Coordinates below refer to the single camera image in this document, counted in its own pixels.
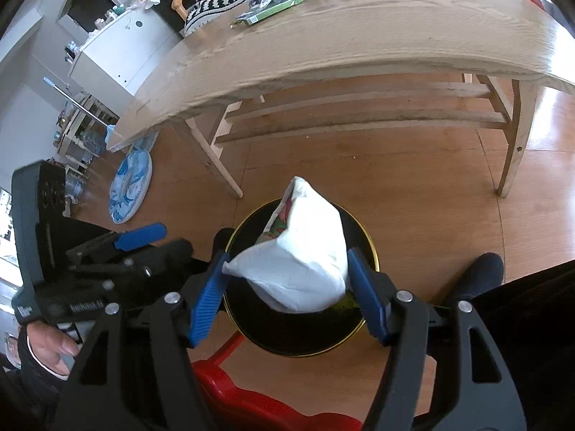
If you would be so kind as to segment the left hand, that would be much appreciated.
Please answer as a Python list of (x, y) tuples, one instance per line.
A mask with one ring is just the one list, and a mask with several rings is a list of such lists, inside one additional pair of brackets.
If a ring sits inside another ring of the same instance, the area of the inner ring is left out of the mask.
[(24, 329), (24, 343), (33, 359), (58, 379), (67, 379), (70, 368), (64, 363), (63, 357), (77, 356), (81, 346), (65, 332), (43, 321), (31, 322)]

